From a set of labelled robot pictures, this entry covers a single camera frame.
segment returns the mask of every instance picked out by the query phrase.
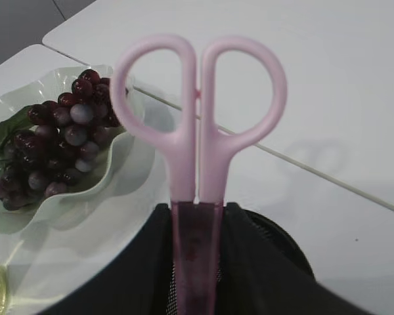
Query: grape leaf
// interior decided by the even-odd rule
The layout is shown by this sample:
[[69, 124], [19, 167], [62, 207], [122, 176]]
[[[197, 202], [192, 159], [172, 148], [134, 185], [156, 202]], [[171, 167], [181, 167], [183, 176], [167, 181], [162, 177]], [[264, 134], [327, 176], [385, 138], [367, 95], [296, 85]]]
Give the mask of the grape leaf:
[[30, 108], [30, 105], [25, 106], [9, 119], [0, 122], [0, 153], [3, 151], [4, 145], [16, 131], [29, 129], [33, 126], [28, 119]]

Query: artificial grapes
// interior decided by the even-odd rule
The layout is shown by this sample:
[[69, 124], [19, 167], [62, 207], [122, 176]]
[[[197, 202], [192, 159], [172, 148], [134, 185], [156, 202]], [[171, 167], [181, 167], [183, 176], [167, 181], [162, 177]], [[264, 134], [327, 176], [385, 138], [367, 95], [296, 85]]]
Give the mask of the artificial grapes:
[[34, 131], [15, 132], [3, 147], [0, 200], [6, 210], [68, 192], [94, 169], [109, 128], [120, 126], [109, 85], [109, 78], [88, 69], [74, 80], [71, 92], [30, 108]]

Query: black fabric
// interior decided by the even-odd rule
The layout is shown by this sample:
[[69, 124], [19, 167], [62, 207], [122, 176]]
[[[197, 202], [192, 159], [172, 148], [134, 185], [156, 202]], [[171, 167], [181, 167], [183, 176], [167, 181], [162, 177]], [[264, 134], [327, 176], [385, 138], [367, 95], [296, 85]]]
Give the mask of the black fabric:
[[317, 284], [260, 238], [235, 203], [228, 204], [223, 217], [221, 270], [218, 314], [368, 314]]
[[[216, 315], [367, 315], [315, 282], [297, 243], [273, 221], [225, 207]], [[171, 213], [158, 205], [102, 272], [42, 314], [176, 315]]]

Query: scissors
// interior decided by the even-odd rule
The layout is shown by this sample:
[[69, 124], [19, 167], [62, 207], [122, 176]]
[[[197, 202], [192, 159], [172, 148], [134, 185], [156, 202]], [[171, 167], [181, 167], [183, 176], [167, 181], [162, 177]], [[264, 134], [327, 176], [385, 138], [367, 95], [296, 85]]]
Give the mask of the scissors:
[[[125, 99], [125, 80], [142, 55], [169, 49], [182, 62], [181, 122], [171, 133], [143, 125]], [[215, 65], [220, 54], [241, 51], [252, 55], [268, 71], [273, 99], [267, 115], [238, 135], [219, 132], [214, 118]], [[211, 315], [215, 308], [219, 238], [230, 161], [244, 148], [267, 136], [282, 117], [287, 82], [277, 57], [262, 44], [240, 36], [212, 42], [202, 55], [200, 90], [196, 84], [196, 52], [177, 35], [145, 37], [126, 51], [116, 64], [110, 85], [114, 111], [134, 136], [149, 142], [165, 158], [168, 167], [173, 222], [173, 261], [179, 315]], [[196, 199], [196, 102], [200, 99], [199, 185]]]

